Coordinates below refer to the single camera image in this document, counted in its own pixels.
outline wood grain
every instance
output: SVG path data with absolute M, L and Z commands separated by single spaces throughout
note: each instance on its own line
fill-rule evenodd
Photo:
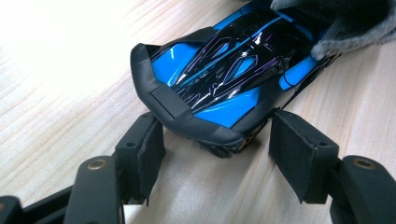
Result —
M 243 4 L 215 1 L 0 3 L 0 195 L 34 203 L 73 184 L 78 166 L 110 155 L 148 111 L 134 91 L 129 52 L 215 24 Z M 396 44 L 343 55 L 287 109 L 396 176 Z M 150 207 L 128 223 L 331 223 L 329 204 L 299 204 L 268 157 L 267 126 L 220 160 L 164 131 L 167 155 Z

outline light wood surface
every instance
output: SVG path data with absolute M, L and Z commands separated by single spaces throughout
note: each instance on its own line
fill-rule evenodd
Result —
M 236 0 L 1 1 L 0 195 L 24 206 L 73 184 L 78 166 L 115 145 L 148 111 L 129 53 L 213 25 Z M 327 134 L 339 156 L 362 155 L 396 176 L 396 43 L 343 55 L 287 109 Z M 299 204 L 268 156 L 267 126 L 221 160 L 164 131 L 167 155 L 150 206 L 127 223 L 331 223 Z

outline gray cloth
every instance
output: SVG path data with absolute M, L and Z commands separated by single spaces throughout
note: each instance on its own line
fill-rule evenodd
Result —
M 396 38 L 396 0 L 273 0 L 271 4 L 273 10 L 286 7 L 332 24 L 311 50 L 317 60 Z

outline blue and black toy car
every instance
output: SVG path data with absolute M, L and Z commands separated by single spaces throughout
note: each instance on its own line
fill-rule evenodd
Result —
M 135 89 L 166 128 L 228 158 L 332 63 L 309 54 L 327 26 L 253 1 L 164 46 L 137 45 Z

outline wooden table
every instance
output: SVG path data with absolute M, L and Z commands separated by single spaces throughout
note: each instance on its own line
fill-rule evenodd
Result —
M 110 155 L 139 115 L 129 53 L 215 24 L 243 2 L 0 3 L 0 194 L 24 206 L 73 184 L 78 166 Z M 287 110 L 396 176 L 396 43 L 344 54 Z M 164 131 L 167 155 L 150 206 L 128 223 L 331 223 L 329 204 L 299 204 L 268 156 L 267 126 L 221 160 Z

